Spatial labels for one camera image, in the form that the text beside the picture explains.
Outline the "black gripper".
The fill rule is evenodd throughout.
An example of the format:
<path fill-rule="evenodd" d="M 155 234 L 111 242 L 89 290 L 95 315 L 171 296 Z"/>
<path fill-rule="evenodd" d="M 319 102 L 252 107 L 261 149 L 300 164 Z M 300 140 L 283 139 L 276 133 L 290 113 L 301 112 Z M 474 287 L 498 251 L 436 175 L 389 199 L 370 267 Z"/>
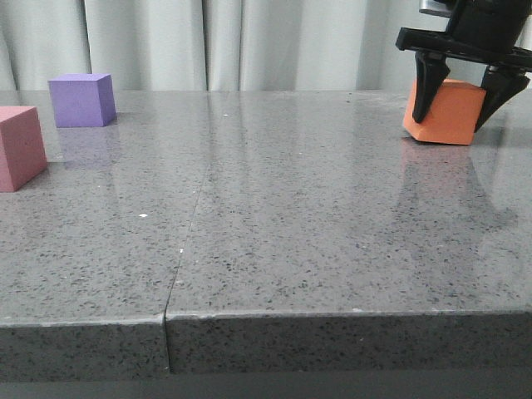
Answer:
<path fill-rule="evenodd" d="M 508 100 L 530 83 L 531 51 L 517 47 L 531 13 L 530 1 L 455 1 L 442 32 L 403 27 L 396 46 L 415 52 L 416 98 L 412 118 L 422 123 L 450 73 L 448 58 L 487 65 L 481 82 L 485 99 L 478 131 Z"/>

